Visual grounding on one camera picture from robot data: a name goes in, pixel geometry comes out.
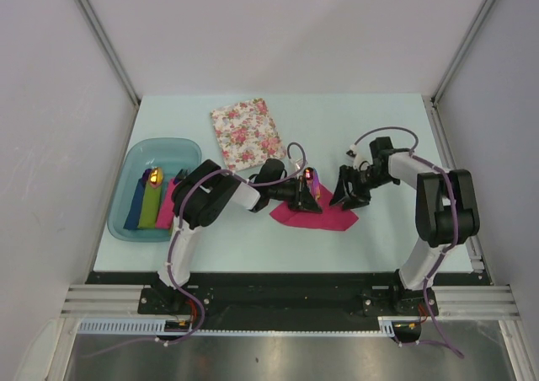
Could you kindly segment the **magenta paper napkin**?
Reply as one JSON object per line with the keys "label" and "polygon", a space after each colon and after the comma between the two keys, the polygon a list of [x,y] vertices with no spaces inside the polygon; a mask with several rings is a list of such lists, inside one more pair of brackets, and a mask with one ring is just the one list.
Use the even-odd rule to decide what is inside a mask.
{"label": "magenta paper napkin", "polygon": [[334,232],[344,232],[359,220],[358,216],[352,211],[344,211],[340,207],[331,207],[329,202],[333,193],[323,185],[320,185],[320,194],[318,201],[323,209],[322,214],[294,212],[285,202],[282,202],[269,215],[276,222],[287,227],[322,229]]}

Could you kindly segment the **iridescent rainbow spoon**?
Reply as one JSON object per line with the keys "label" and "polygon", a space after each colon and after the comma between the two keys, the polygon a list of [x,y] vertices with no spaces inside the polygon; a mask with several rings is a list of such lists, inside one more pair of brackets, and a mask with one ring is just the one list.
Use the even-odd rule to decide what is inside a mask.
{"label": "iridescent rainbow spoon", "polygon": [[315,184],[316,184],[316,171],[315,171],[315,169],[312,168],[312,167],[306,167],[303,170],[303,177],[304,177],[304,180],[306,181],[307,186],[309,187],[309,189],[311,191],[313,191],[315,189]]}

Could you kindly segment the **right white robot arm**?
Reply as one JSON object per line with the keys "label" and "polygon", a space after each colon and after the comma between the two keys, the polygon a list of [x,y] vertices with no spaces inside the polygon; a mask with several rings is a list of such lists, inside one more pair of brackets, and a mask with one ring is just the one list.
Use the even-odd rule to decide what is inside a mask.
{"label": "right white robot arm", "polygon": [[415,190],[414,221],[418,240],[407,261],[397,270],[400,286],[388,294],[390,308],[409,314],[419,304],[416,291],[432,286],[446,257],[478,233],[480,219],[471,173],[446,170],[417,156],[408,148],[395,148],[390,137],[370,143],[371,161],[339,167],[330,206],[344,210],[366,207],[371,191],[402,183]]}

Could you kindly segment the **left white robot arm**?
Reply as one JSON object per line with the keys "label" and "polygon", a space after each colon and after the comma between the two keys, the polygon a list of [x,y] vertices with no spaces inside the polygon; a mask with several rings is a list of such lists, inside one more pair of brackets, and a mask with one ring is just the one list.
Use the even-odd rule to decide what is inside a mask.
{"label": "left white robot arm", "polygon": [[212,225],[225,207],[233,202],[250,212],[266,208],[271,200],[283,201],[293,212],[322,214],[323,208],[311,193],[302,170],[285,176],[285,165],[270,158],[249,180],[220,168],[207,159],[176,186],[173,202],[172,233],[159,280],[165,285],[157,293],[157,304],[174,314],[186,303],[180,288],[190,277],[195,241],[202,228]]}

